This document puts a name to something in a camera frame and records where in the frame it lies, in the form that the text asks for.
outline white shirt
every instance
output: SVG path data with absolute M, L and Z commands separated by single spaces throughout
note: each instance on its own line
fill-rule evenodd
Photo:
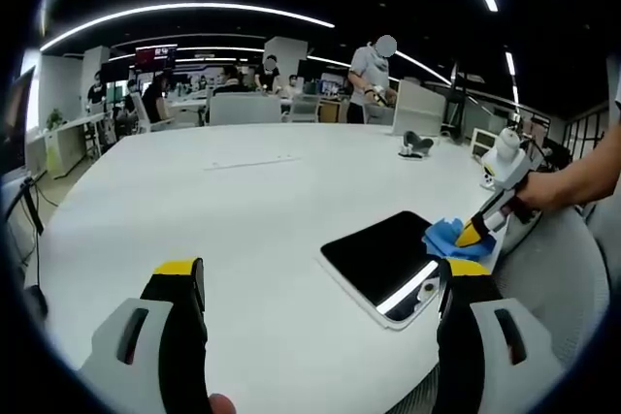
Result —
M 381 86 L 381 95 L 386 97 L 386 89 L 390 87 L 388 80 L 388 60 L 377 53 L 376 48 L 367 44 L 356 50 L 351 60 L 349 71 L 355 73 L 371 86 Z M 354 88 L 351 103 L 362 106 L 369 101 L 365 97 L 364 89 Z

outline man in gray shirt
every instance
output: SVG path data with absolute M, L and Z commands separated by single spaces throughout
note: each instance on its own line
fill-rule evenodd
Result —
M 394 38 L 382 36 L 354 53 L 348 75 L 354 91 L 347 110 L 347 123 L 364 123 L 362 106 L 376 105 L 377 94 L 388 101 L 396 99 L 396 91 L 390 88 L 387 60 L 396 49 Z

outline human hand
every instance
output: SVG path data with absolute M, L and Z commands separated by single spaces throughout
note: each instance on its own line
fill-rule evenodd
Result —
M 210 405 L 212 406 L 213 414 L 237 413 L 233 402 L 225 395 L 221 395 L 220 393 L 214 393 L 210 396 Z
M 563 206 L 562 175 L 560 172 L 541 174 L 530 172 L 526 186 L 517 197 L 530 208 L 542 211 L 557 210 Z

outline blue cleaning cloth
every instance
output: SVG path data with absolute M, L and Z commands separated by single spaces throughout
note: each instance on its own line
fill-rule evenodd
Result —
M 442 219 L 425 231 L 423 242 L 427 245 L 427 252 L 441 257 L 454 257 L 456 259 L 468 259 L 478 261 L 481 257 L 492 253 L 496 240 L 488 235 L 478 244 L 459 247 L 455 242 L 464 230 L 464 224 L 458 218 L 452 223 Z

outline white round table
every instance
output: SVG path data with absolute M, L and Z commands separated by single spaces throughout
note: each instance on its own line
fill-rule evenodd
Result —
M 42 237 L 54 345 L 80 367 L 95 329 L 155 267 L 200 256 L 210 393 L 242 414 L 385 412 L 437 363 L 438 307 L 384 329 L 319 265 L 320 247 L 401 210 L 466 219 L 490 194 L 466 147 L 407 161 L 389 131 L 274 124 L 123 139 Z

